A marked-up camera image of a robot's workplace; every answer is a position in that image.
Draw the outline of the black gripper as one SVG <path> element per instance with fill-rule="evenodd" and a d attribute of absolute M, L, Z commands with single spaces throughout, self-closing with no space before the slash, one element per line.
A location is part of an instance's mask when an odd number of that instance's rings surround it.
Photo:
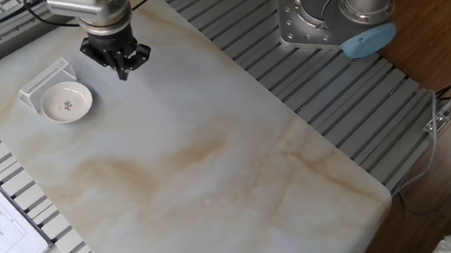
<path fill-rule="evenodd" d="M 133 36 L 131 26 L 105 36 L 88 35 L 81 44 L 81 52 L 102 67 L 113 68 L 122 81 L 149 60 L 151 48 L 139 43 Z"/>

